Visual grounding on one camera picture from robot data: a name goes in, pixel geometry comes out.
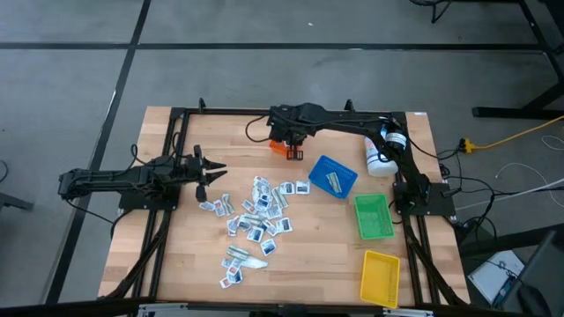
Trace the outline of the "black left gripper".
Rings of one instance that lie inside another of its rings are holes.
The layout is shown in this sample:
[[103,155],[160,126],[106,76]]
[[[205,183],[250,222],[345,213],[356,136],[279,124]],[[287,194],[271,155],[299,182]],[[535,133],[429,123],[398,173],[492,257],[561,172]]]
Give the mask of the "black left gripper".
[[225,164],[207,161],[204,167],[204,155],[199,144],[193,147],[194,153],[187,158],[187,165],[189,166],[189,177],[197,184],[196,199],[200,203],[207,200],[207,195],[204,186],[211,185],[216,179],[226,174],[226,171],[218,171],[213,173],[205,173],[211,170],[217,170],[226,167]]

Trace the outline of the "blue plastic basket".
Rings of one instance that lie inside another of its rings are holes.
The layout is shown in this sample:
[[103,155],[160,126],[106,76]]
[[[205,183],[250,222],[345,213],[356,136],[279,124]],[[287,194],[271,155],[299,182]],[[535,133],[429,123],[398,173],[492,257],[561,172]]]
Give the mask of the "blue plastic basket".
[[[334,173],[338,178],[340,192],[336,192],[330,185],[328,175],[331,173]],[[336,198],[346,199],[358,178],[358,174],[332,158],[322,155],[315,163],[308,178],[312,184]]]

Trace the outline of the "white wipes canister blue label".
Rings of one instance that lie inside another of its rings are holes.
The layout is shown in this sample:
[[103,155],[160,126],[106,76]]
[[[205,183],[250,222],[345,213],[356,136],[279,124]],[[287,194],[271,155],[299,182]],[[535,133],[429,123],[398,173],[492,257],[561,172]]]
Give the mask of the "white wipes canister blue label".
[[367,136],[364,138],[365,153],[367,158],[367,172],[369,175],[386,178],[394,176],[398,172],[398,167],[395,161],[389,160],[381,154],[374,142]]

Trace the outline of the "green plastic basket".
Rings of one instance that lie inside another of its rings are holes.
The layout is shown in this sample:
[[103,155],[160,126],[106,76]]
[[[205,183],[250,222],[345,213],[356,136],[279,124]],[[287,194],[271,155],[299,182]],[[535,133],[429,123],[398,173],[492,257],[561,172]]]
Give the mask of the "green plastic basket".
[[357,195],[354,207],[363,240],[381,240],[395,236],[386,195]]

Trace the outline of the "yellow plastic basket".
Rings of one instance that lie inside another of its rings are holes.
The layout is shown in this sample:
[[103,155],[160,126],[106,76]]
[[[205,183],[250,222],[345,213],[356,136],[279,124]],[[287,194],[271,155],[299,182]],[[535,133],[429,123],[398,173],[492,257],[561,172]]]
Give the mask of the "yellow plastic basket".
[[366,251],[360,280],[360,299],[378,306],[397,308],[400,259]]

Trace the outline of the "black front crossbar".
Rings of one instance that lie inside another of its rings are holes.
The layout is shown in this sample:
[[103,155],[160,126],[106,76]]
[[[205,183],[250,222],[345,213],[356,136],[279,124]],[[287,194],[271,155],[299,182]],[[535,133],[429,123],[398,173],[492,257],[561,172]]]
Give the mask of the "black front crossbar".
[[[170,306],[183,310],[212,310],[234,312],[268,313],[391,313],[391,308],[382,306],[339,306],[306,304],[245,304],[222,302],[157,302],[152,298],[97,299],[82,302],[43,304],[34,306],[14,306],[0,308],[0,317],[113,317],[136,313],[144,306]],[[409,308],[422,311],[429,317],[535,317],[524,313],[512,313],[480,309],[472,306],[445,306],[423,303]]]

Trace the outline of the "black chair base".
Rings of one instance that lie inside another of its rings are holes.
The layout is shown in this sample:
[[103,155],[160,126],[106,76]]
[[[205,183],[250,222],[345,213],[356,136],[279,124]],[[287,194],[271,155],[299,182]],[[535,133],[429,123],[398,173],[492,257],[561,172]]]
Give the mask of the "black chair base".
[[453,0],[409,0],[412,4],[432,9],[431,23],[436,23],[451,6]]
[[7,195],[4,193],[0,193],[0,211],[3,208],[13,207],[20,210],[31,210],[33,208],[33,204],[12,195]]

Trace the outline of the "black floor beam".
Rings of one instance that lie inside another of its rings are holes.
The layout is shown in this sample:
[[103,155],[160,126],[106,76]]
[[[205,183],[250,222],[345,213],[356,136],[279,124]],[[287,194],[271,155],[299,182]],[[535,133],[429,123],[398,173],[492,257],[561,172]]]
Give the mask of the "black floor beam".
[[472,242],[462,245],[459,248],[459,252],[462,257],[466,257],[477,254],[506,251],[521,247],[538,246],[542,244],[542,241],[547,235],[552,235],[557,244],[564,245],[564,223],[533,229],[526,232],[512,233],[489,240],[482,240],[480,242]]

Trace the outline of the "white paper box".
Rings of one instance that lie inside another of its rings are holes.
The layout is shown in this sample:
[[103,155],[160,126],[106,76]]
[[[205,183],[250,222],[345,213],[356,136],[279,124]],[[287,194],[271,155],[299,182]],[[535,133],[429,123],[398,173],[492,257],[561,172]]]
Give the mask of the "white paper box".
[[468,276],[491,306],[498,306],[525,265],[513,251],[502,251],[489,259],[473,259],[478,267]]

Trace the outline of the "black monitor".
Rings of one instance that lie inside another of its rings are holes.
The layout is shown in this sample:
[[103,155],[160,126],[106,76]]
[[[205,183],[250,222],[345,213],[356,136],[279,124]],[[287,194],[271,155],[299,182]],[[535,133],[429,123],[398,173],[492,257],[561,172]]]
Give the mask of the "black monitor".
[[550,307],[550,317],[564,317],[564,245],[547,235],[511,286],[501,304],[506,312],[525,313],[518,301],[521,286],[537,288]]

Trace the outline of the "black handheld device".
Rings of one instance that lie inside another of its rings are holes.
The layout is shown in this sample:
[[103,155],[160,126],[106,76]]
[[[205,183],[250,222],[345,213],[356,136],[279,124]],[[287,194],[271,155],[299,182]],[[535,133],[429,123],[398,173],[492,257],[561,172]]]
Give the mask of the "black handheld device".
[[541,292],[532,286],[521,286],[517,291],[517,298],[525,313],[541,317],[550,317],[550,307]]

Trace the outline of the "black aluminium table frame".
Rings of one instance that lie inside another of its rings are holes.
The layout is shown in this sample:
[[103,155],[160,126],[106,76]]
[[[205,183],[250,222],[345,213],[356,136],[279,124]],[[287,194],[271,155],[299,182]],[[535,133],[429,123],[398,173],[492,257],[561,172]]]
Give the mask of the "black aluminium table frame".
[[[269,130],[259,110],[206,108],[184,121],[186,145],[199,144],[206,157],[227,166],[226,174],[207,190],[211,200],[228,193],[232,204],[240,206],[249,198],[255,176],[273,184],[304,180],[322,155],[358,174],[352,195],[392,192],[392,179],[367,173],[360,136],[321,131],[305,141],[304,159],[296,162],[270,150]],[[156,298],[184,303],[369,306],[360,299],[360,280],[365,252],[374,251],[401,261],[400,306],[412,306],[416,293],[429,299],[427,282],[412,283],[401,226],[393,238],[363,240],[352,198],[338,199],[320,188],[291,196],[285,215],[293,231],[276,237],[278,247],[267,257],[268,266],[245,269],[240,284],[222,289],[219,281],[225,270],[220,263],[227,248],[236,245],[260,256],[260,247],[243,232],[230,237],[226,220],[201,210],[193,186],[184,187],[171,217]]]

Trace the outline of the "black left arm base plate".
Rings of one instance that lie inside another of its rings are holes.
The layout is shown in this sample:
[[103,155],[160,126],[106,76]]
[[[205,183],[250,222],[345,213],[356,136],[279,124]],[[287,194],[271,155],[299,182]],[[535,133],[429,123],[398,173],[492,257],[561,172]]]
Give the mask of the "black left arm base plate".
[[179,202],[181,186],[123,192],[118,207],[123,210],[174,210]]

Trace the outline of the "silver metal bracket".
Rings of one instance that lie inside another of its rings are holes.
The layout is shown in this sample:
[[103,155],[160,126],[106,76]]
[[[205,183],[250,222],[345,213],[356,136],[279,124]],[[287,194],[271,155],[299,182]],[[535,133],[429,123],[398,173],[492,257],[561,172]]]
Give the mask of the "silver metal bracket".
[[167,317],[169,314],[182,313],[187,310],[187,303],[143,304],[138,307],[135,317]]
[[434,317],[433,311],[419,309],[383,309],[382,317]]

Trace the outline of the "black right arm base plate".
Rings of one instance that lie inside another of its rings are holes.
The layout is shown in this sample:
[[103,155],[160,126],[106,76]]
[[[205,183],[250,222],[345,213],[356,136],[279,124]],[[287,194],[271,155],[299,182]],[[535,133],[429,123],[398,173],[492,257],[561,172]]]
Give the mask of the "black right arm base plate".
[[393,184],[397,211],[409,216],[454,216],[453,199],[447,183],[431,183],[426,190],[413,190],[405,182]]

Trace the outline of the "black desk leg frame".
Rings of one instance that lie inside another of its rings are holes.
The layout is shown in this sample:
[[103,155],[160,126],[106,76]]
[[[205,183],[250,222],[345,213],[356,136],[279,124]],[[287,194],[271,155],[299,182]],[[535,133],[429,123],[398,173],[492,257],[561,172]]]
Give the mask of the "black desk leg frame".
[[555,54],[543,35],[533,13],[525,0],[517,0],[523,15],[525,16],[531,31],[540,46],[542,54],[546,57],[553,68],[557,82],[535,99],[519,108],[507,107],[474,107],[471,113],[478,118],[499,119],[527,119],[527,120],[553,120],[561,121],[564,110],[546,109],[554,101],[564,97],[564,71],[560,68]]

